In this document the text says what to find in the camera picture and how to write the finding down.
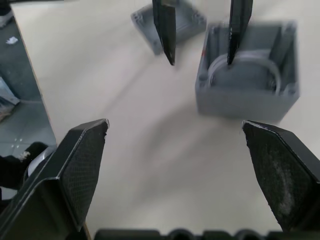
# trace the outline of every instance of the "gray floor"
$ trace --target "gray floor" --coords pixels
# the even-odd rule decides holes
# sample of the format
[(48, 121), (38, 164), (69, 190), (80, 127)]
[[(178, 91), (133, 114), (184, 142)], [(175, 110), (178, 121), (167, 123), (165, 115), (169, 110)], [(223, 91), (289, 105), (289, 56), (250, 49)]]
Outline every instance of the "gray floor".
[(19, 104), (0, 122), (0, 155), (18, 156), (30, 144), (55, 145), (56, 139), (43, 104)]
[[(6, 41), (11, 37), (16, 37), (18, 42), (7, 44)], [(41, 101), (32, 67), (14, 20), (0, 28), (0, 76), (17, 98)]]
[[(18, 42), (6, 44), (11, 37), (16, 37)], [(11, 114), (0, 121), (0, 156), (18, 157), (34, 142), (55, 145), (56, 139), (14, 20), (0, 28), (0, 76), (21, 100)], [(1, 189), (3, 199), (16, 194), (12, 189)]]

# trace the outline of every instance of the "black plastic part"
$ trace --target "black plastic part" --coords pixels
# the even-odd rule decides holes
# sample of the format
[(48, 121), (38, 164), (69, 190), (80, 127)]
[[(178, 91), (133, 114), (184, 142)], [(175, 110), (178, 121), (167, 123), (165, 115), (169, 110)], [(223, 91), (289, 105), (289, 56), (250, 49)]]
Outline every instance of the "black plastic part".
[(227, 62), (232, 64), (247, 30), (253, 8), (253, 0), (231, 0), (229, 24), (229, 48)]
[(101, 119), (67, 133), (0, 215), (0, 240), (65, 240), (82, 228), (97, 185), (108, 128), (109, 123)]
[(243, 125), (257, 181), (284, 231), (320, 230), (320, 161), (292, 132)]
[(94, 240), (319, 240), (319, 232), (270, 232), (261, 236), (252, 230), (241, 230), (231, 236), (225, 231), (205, 231), (203, 235), (193, 235), (183, 229), (174, 230), (167, 236), (156, 230), (99, 230)]
[(164, 54), (172, 66), (176, 59), (176, 0), (152, 0), (153, 21)]

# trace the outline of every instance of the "textured rubber pad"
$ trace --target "textured rubber pad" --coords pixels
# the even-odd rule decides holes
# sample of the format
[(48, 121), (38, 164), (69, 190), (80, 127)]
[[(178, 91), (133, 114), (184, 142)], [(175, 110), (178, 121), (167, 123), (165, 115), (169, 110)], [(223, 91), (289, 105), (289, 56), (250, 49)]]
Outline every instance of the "textured rubber pad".
[(256, 179), (275, 218), (283, 230), (295, 230), (315, 204), (319, 188), (303, 159), (275, 130), (303, 143), (291, 132), (266, 124), (247, 122), (243, 130)]

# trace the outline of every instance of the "tabletop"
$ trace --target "tabletop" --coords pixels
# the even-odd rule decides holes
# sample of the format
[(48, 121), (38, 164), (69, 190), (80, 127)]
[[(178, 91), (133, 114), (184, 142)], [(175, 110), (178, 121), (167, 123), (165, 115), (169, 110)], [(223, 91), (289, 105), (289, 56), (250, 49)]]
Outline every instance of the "tabletop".
[[(192, 0), (208, 22), (228, 19), (229, 0)], [(81, 123), (110, 130), (87, 225), (178, 227), (234, 233), (279, 230), (257, 183), (240, 120), (198, 115), (200, 34), (154, 56), (130, 14), (151, 0), (73, 0), (12, 6), (59, 143)], [(320, 157), (320, 1), (255, 0), (252, 21), (295, 20), (301, 97), (278, 126)]]

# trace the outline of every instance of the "gray plastic box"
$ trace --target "gray plastic box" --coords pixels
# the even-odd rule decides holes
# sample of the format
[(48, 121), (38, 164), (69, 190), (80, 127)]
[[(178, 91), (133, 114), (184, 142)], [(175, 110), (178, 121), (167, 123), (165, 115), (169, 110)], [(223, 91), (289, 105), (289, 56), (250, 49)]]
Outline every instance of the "gray plastic box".
[(237, 62), (209, 76), (211, 63), (228, 52), (229, 26), (208, 26), (195, 83), (198, 112), (254, 121), (278, 122), (300, 96), (296, 26), (291, 23), (254, 24), (247, 28), (239, 51), (266, 50), (281, 75), (275, 81), (263, 66)]
[[(162, 45), (154, 24), (152, 4), (131, 15), (135, 27), (146, 38), (155, 55), (163, 53)], [(176, 44), (182, 43), (193, 36), (205, 32), (207, 19), (185, 0), (176, 0)]]

